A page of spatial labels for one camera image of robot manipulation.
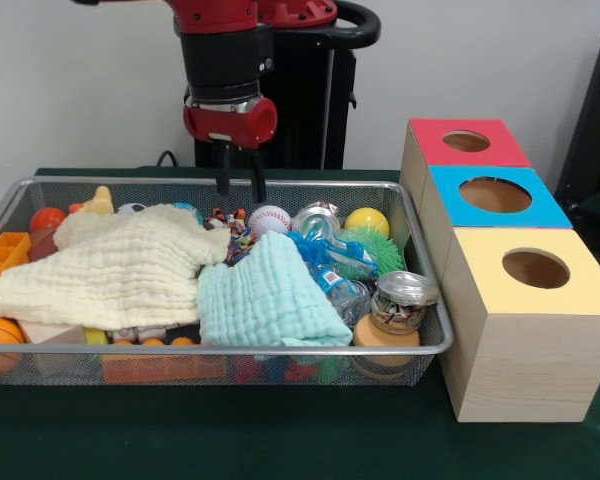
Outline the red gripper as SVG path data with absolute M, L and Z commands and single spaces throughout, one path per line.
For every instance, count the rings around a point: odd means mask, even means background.
M 257 148 L 273 138 L 277 127 L 277 109 L 270 99 L 255 97 L 232 105 L 186 104 L 183 107 L 183 122 L 194 139 L 207 143 L 217 141 L 214 143 L 216 185 L 222 196 L 227 196 L 230 188 L 229 143 L 239 148 L 253 149 L 249 151 L 249 156 L 253 169 L 254 198 L 256 202 L 266 201 L 264 165 Z

